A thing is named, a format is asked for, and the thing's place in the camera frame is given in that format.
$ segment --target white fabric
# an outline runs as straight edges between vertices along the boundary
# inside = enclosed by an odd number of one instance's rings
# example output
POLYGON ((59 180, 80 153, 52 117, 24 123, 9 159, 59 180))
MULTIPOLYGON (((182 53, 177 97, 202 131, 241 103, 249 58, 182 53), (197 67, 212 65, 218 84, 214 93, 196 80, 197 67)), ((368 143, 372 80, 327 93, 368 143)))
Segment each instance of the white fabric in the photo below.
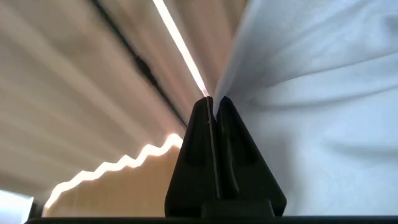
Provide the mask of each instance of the white fabric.
POLYGON ((397 215, 398 1, 252 1, 245 13, 215 102, 234 102, 284 215, 397 215))

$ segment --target brown wall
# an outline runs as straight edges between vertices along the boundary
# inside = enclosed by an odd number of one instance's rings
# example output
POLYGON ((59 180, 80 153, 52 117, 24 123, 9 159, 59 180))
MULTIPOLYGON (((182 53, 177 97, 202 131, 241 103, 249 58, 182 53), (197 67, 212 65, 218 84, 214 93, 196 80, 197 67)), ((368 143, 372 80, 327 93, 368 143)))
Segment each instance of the brown wall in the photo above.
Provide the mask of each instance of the brown wall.
POLYGON ((164 198, 178 157, 172 148, 135 169, 106 172, 61 194, 46 217, 162 217, 164 198))

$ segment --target linear light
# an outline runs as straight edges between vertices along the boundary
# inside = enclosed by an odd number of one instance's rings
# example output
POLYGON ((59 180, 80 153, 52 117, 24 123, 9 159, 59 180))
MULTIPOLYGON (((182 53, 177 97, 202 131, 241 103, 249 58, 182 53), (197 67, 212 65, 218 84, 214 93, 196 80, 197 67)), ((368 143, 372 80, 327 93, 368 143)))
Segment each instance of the linear light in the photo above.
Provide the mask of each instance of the linear light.
POLYGON ((154 4, 159 11, 159 14, 166 25, 167 30, 169 31, 170 35, 172 36, 175 45, 177 45, 178 50, 182 54, 182 57, 185 61, 185 63, 188 66, 189 71, 191 72, 191 75, 195 81, 195 83, 198 85, 200 91, 203 93, 203 96, 208 96, 208 92, 206 90, 205 83, 203 82, 199 70, 197 68, 197 65, 195 65, 195 62, 193 61, 191 54, 188 51, 187 46, 185 45, 184 40, 182 39, 182 36, 180 32, 177 29, 177 26, 175 25, 172 16, 169 13, 169 10, 167 10, 166 5, 164 4, 163 0, 153 0, 154 4))
POLYGON ((68 182, 62 182, 54 187, 51 192, 50 198, 44 205, 45 211, 54 204, 54 202, 59 198, 62 192, 70 190, 77 185, 79 185, 84 180, 95 180, 100 178, 106 171, 119 171, 126 166, 135 168, 142 165, 148 156, 161 156, 165 154, 172 146, 181 148, 182 139, 178 134, 170 134, 162 147, 156 147, 153 145, 146 145, 142 148, 141 153, 138 155, 137 159, 132 159, 131 157, 124 155, 117 163, 104 162, 102 163, 94 172, 81 171, 72 180, 68 182))

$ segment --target wavy light edge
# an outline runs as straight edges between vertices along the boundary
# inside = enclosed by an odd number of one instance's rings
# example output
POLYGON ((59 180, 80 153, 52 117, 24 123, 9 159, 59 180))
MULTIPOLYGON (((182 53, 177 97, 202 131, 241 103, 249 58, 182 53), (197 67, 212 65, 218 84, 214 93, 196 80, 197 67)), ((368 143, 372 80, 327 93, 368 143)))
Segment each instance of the wavy light edge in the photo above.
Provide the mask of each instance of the wavy light edge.
POLYGON ((136 168, 141 166, 148 156, 161 156, 168 152, 172 146, 181 148, 182 138, 178 134, 169 134, 162 147, 156 147, 151 144, 144 146, 137 159, 133 159, 128 155, 122 156, 117 163, 103 162, 94 172, 81 171, 74 178, 67 182, 62 182, 54 187, 47 202, 44 204, 44 212, 46 212, 59 198, 59 196, 67 190, 70 190, 85 180, 96 180, 107 171, 119 171, 126 166, 136 168))

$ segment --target black cable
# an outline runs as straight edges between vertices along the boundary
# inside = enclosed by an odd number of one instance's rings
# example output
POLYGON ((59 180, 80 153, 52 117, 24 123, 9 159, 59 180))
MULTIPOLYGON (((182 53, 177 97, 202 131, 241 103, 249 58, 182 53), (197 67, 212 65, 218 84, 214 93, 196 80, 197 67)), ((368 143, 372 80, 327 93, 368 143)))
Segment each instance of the black cable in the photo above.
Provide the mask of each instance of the black cable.
POLYGON ((109 13, 106 11, 104 6, 100 3, 99 0, 91 0, 92 5, 98 12, 99 16, 104 20, 106 25, 111 29, 112 33, 119 40, 120 44, 124 47, 124 49, 128 52, 132 62, 136 65, 136 67, 140 70, 141 74, 145 76, 150 84, 152 84, 159 95, 163 98, 163 100, 167 103, 169 108, 173 111, 174 115, 180 120, 180 122, 187 127, 186 122, 183 120, 180 113, 177 111, 173 103, 170 101, 166 93, 163 91, 162 87, 157 83, 156 77, 152 74, 148 64, 142 59, 133 49, 132 45, 128 42, 125 35, 121 32, 119 27, 116 25, 115 21, 111 18, 109 13))

